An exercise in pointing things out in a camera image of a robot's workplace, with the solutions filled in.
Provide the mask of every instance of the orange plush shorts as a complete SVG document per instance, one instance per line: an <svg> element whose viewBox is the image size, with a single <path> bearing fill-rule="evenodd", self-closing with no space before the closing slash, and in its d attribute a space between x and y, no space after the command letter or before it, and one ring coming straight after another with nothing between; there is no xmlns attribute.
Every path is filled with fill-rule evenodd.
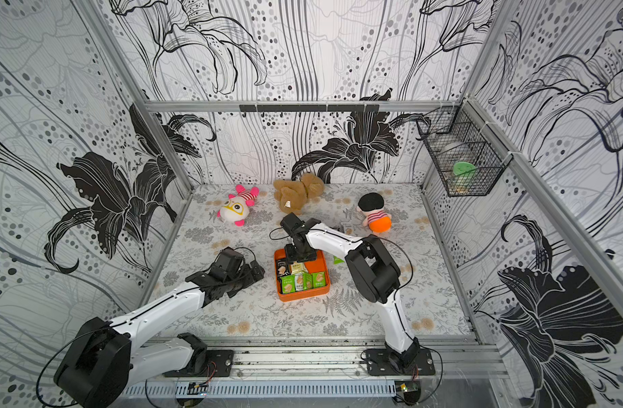
<svg viewBox="0 0 623 408"><path fill-rule="evenodd" d="M383 217L368 224L374 233L386 233L391 228L391 218Z"/></svg>

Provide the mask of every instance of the black wire basket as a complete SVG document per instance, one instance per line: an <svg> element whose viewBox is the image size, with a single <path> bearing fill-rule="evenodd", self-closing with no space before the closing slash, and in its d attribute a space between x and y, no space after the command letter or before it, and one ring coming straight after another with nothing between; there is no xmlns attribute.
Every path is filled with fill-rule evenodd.
<svg viewBox="0 0 623 408"><path fill-rule="evenodd" d="M463 110L449 116L450 124L438 123L446 117L437 116L429 126L417 122L417 127L447 195L487 195L504 171L502 159Z"/></svg>

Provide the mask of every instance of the robotic arm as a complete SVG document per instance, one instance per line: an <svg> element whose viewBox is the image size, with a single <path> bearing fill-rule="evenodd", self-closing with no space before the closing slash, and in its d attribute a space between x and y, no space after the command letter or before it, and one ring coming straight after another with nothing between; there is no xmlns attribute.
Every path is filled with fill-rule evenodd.
<svg viewBox="0 0 623 408"><path fill-rule="evenodd" d="M377 306L393 370L403 373L412 366L421 346L408 334L411 328L397 291L400 269L382 241L372 234L357 238L340 233L314 218L303 222L293 213L280 225L293 241L285 246L287 261L316 259L316 249L321 249L346 262L359 293Z"/></svg>
<svg viewBox="0 0 623 408"><path fill-rule="evenodd" d="M188 276L169 294L111 321L95 317L83 324L55 372L55 383L84 408L102 408L110 405L127 385L155 375L201 375L221 351L207 353L207 345L193 334L142 346L180 317L225 293L233 297L262 278L264 269L256 260L244 264L239 252L222 250L207 270ZM229 351L223 355L225 361L233 354ZM216 366L229 374L224 363ZM218 372L216 376L226 375Z"/></svg>
<svg viewBox="0 0 623 408"><path fill-rule="evenodd" d="M356 238L342 234L313 218L303 222L294 214L285 216L281 225L292 239L285 246L289 262L316 259L317 249L345 260L357 290L377 305L386 343L386 349L377 355L388 360L392 368L388 373L402 374L414 367L421 346L408 334L411 330L397 291L400 269L381 240L373 235ZM110 321L95 317L83 324L55 372L55 383L84 408L100 408L110 405L127 385L161 373L200 376L214 356L223 356L223 362L214 364L223 370L216 377L226 377L230 370L224 362L227 358L231 364L233 352L207 353L205 343L193 334L142 346L180 317L225 293L233 297L263 277L264 269L256 260L248 265L234 249L222 250L207 270L190 275L169 294Z"/></svg>

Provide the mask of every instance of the white plush chicken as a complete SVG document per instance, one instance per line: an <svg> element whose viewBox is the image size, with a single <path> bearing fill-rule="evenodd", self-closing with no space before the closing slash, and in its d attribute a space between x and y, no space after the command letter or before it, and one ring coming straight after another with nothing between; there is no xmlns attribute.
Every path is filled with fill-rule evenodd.
<svg viewBox="0 0 623 408"><path fill-rule="evenodd" d="M246 217L250 214L249 207L255 205L255 199L259 194L259 189L253 187L250 191L239 184L236 187L236 194L228 194L228 200L216 214L222 221L232 221L236 226L243 226Z"/></svg>

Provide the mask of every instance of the brown teddy bear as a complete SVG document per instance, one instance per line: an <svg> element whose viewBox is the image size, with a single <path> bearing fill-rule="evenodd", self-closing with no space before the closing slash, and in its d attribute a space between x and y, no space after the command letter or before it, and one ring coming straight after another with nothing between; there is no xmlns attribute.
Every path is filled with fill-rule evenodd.
<svg viewBox="0 0 623 408"><path fill-rule="evenodd" d="M312 173L301 175L299 182L276 180L273 187L275 187L275 201L280 205L280 210L286 214L301 214L303 205L323 194L325 190L323 180Z"/></svg>

